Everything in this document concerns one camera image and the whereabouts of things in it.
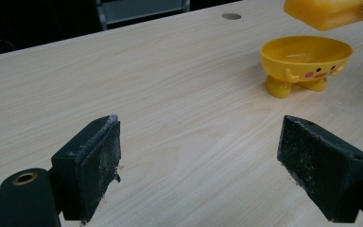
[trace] bowl foot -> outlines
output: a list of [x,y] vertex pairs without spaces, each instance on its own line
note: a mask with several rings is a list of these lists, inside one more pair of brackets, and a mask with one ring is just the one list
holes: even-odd
[[297,82],[296,84],[311,91],[321,92],[325,90],[326,85],[328,84],[328,79],[322,78],[308,82]]
[[271,95],[279,98],[287,97],[291,91],[291,83],[275,79],[271,76],[267,77],[265,85]]

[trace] table surface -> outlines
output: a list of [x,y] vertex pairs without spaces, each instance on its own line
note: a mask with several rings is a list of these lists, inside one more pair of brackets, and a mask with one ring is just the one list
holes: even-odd
[[[278,99],[260,49],[289,35],[338,39],[354,54],[325,91]],[[276,151],[286,114],[363,150],[363,22],[320,32],[283,1],[242,1],[0,55],[0,183],[49,169],[59,148],[112,113],[122,182],[91,226],[343,225],[328,222]],[[363,213],[344,224],[362,225]]]

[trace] wood grain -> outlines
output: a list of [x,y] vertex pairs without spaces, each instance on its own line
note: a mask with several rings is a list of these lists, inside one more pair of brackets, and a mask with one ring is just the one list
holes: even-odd
[[[324,92],[277,99],[259,51],[289,35],[338,39],[354,55]],[[242,1],[0,55],[0,183],[50,168],[59,148],[111,113],[122,121],[122,182],[91,226],[339,226],[276,150],[286,114],[363,150],[363,22],[319,32],[283,1]],[[362,225],[361,213],[344,226]]]

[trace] yellow plastic bowl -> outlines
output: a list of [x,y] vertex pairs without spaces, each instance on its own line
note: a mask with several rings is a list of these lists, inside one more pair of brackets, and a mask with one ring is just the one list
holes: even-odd
[[261,50],[261,63],[271,77],[296,83],[338,74],[352,54],[352,48],[341,41],[290,36],[266,43]]

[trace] round hole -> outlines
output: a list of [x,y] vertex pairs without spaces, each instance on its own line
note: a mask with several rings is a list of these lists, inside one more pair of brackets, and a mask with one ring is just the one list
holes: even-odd
[[222,17],[228,20],[238,20],[241,16],[237,13],[223,13]]
[[20,176],[18,176],[16,179],[14,179],[13,184],[15,185],[23,185],[26,183],[30,183],[34,181],[37,178],[37,173],[24,173]]
[[362,158],[362,156],[361,155],[358,155],[358,154],[355,154],[354,155],[354,158],[356,159],[356,160],[362,160],[363,158]]

